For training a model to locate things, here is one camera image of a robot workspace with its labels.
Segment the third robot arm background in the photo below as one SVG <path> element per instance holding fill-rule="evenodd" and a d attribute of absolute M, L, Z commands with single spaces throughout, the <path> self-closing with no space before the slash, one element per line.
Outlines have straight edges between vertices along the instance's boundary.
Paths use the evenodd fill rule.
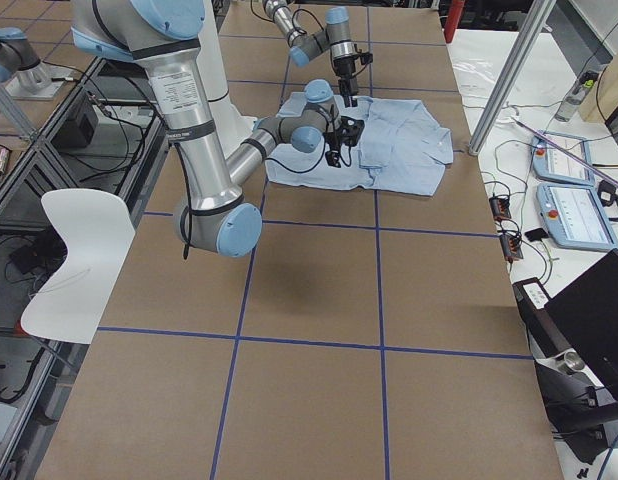
<path fill-rule="evenodd" d="M 0 83 L 41 64 L 26 34 L 17 27 L 0 28 Z"/>

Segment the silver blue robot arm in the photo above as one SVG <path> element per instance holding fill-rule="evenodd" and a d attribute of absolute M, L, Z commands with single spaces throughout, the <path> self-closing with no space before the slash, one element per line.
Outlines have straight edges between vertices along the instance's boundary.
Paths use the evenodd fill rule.
<path fill-rule="evenodd" d="M 179 155 L 186 196 L 175 228 L 187 248 L 242 257 L 257 245 L 260 210 L 242 184 L 280 144 L 304 153 L 340 139 L 342 118 L 329 84 L 305 87 L 296 117 L 266 117 L 225 155 L 197 64 L 200 34 L 215 23 L 201 1 L 76 1 L 75 45 L 94 56 L 141 66 Z"/>
<path fill-rule="evenodd" d="M 338 88 L 346 107 L 357 106 L 359 93 L 356 62 L 364 68 L 373 61 L 373 55 L 364 52 L 353 42 L 349 13 L 346 7 L 330 8 L 325 18 L 325 26 L 309 34 L 296 19 L 286 1 L 263 1 L 267 17 L 285 35 L 290 47 L 289 56 L 294 64 L 303 67 L 325 52 L 330 54 L 331 67 L 338 77 Z"/>

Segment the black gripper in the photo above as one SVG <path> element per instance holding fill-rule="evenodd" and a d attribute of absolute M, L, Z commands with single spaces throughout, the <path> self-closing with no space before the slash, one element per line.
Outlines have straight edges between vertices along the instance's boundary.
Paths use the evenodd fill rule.
<path fill-rule="evenodd" d="M 358 106 L 358 83 L 356 80 L 356 56 L 348 55 L 333 59 L 333 70 L 339 81 L 339 92 L 346 107 Z"/>
<path fill-rule="evenodd" d="M 326 133 L 326 143 L 328 145 L 328 150 L 327 150 L 327 153 L 325 154 L 327 164 L 331 167 L 339 167 L 341 147 L 342 147 L 342 141 L 340 140 L 339 132 L 338 131 L 327 132 Z"/>

